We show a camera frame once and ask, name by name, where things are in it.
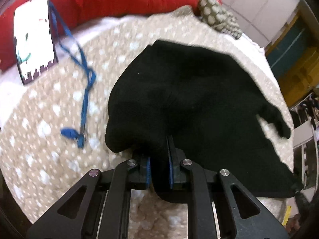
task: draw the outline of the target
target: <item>white wall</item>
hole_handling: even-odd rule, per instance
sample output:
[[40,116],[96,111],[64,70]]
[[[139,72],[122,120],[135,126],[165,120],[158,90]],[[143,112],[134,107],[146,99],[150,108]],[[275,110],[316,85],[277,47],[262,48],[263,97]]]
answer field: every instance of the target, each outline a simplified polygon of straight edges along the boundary
[[267,46],[287,22],[300,0],[222,0],[242,31],[261,47]]

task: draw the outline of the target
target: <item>beige polka dot blanket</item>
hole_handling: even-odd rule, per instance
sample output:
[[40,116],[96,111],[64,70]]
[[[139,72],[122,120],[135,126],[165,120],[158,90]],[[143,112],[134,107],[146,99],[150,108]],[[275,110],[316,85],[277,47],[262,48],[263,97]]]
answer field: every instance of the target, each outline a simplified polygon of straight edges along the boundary
[[[108,98],[125,68],[159,38],[231,54],[292,127],[280,90],[223,34],[200,22],[189,6],[123,23],[83,46],[88,64],[97,73],[89,95],[84,149],[78,149],[76,141],[60,134],[62,127],[79,128],[87,85],[82,69],[71,59],[60,62],[30,86],[0,134],[0,168],[13,197],[31,222],[90,169],[109,170],[129,158],[127,152],[116,155],[105,145]],[[292,168],[292,139],[282,139],[271,124],[262,119],[260,123],[281,160]],[[284,200],[260,200],[279,217]],[[187,208],[164,202],[152,191],[133,191],[129,237],[151,236],[187,238]]]

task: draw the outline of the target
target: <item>blue string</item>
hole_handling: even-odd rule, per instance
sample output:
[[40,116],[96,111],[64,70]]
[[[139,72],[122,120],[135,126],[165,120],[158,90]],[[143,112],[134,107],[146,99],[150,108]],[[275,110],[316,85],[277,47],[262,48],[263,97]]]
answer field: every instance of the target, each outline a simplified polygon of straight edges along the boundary
[[173,179],[173,162],[172,162],[172,156],[169,153],[168,154],[168,162],[169,162],[169,185],[171,187],[171,189],[173,189],[173,183],[174,183],[174,179]]
[[[73,35],[71,34],[69,28],[67,27],[67,25],[64,23],[63,19],[61,18],[60,14],[58,13],[58,11],[55,9],[53,3],[51,1],[49,1],[49,8],[51,11],[51,15],[52,15],[52,21],[53,21],[53,25],[55,27],[55,31],[58,37],[58,41],[59,44],[61,46],[61,48],[70,55],[70,57],[72,58],[72,60],[78,65],[80,66],[86,73],[87,75],[87,87],[84,90],[84,97],[83,97],[83,104],[82,104],[82,111],[81,111],[81,127],[80,127],[80,132],[77,132],[75,129],[73,128],[62,128],[61,129],[61,135],[65,136],[66,138],[69,139],[76,139],[78,142],[78,148],[83,148],[84,147],[84,142],[85,142],[85,123],[87,121],[87,105],[88,105],[88,101],[89,101],[89,92],[95,82],[96,79],[96,74],[94,72],[94,70],[92,68],[89,68],[87,66],[87,59],[84,55],[84,52],[80,46],[80,44],[76,41],[76,39],[73,37]],[[57,27],[57,19],[60,21],[64,32],[67,36],[69,36],[70,38],[72,38],[75,43],[77,44],[80,54],[81,54],[81,62],[74,56],[71,54],[70,50],[68,48],[66,48],[60,40],[59,34],[58,34],[58,27]]]
[[148,157],[146,165],[146,187],[149,188],[151,182],[151,158]]

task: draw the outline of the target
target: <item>metal screw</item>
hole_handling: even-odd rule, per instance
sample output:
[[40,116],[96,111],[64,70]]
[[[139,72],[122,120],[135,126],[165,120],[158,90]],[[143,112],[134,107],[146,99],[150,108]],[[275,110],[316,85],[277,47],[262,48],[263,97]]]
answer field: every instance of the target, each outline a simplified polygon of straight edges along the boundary
[[190,159],[184,159],[183,160],[183,164],[187,165],[187,166],[190,166],[190,165],[192,165],[192,161]]
[[134,159],[127,160],[127,165],[134,166],[136,164],[136,161]]
[[227,169],[221,169],[220,171],[222,176],[228,176],[229,175],[229,171]]
[[95,177],[95,176],[98,175],[98,173],[99,173],[99,170],[98,170],[98,169],[92,169],[92,170],[90,170],[89,175],[90,175],[91,177]]

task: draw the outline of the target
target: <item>blue lanyard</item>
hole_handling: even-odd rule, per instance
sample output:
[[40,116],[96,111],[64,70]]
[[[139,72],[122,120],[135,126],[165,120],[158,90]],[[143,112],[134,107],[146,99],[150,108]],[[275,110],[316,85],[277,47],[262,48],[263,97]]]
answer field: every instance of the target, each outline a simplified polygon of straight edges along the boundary
[[[59,44],[61,46],[61,48],[70,55],[70,57],[72,58],[72,60],[78,65],[80,66],[86,73],[87,75],[87,87],[84,90],[84,98],[83,98],[83,104],[82,104],[82,111],[81,111],[81,127],[80,127],[80,132],[77,132],[75,129],[73,128],[62,128],[61,129],[61,135],[65,136],[66,138],[69,139],[76,139],[78,142],[78,148],[83,148],[84,147],[84,142],[86,140],[85,138],[85,123],[87,121],[87,105],[88,105],[88,101],[89,101],[89,92],[95,82],[96,79],[96,74],[94,72],[94,70],[92,68],[89,68],[87,66],[87,59],[84,55],[84,52],[82,50],[82,48],[80,47],[80,44],[76,41],[76,39],[73,37],[73,35],[71,34],[69,28],[66,26],[66,24],[64,23],[63,19],[61,18],[61,16],[59,15],[58,11],[55,9],[53,3],[51,1],[49,1],[49,9],[51,11],[51,15],[52,15],[52,20],[53,20],[53,25],[55,27],[55,31],[58,37],[58,41]],[[77,60],[77,58],[71,54],[70,50],[68,48],[66,48],[60,40],[59,34],[58,34],[58,27],[57,27],[57,21],[56,19],[58,19],[64,29],[64,32],[67,36],[69,36],[70,38],[74,39],[74,41],[76,42],[80,54],[81,54],[81,61]]]

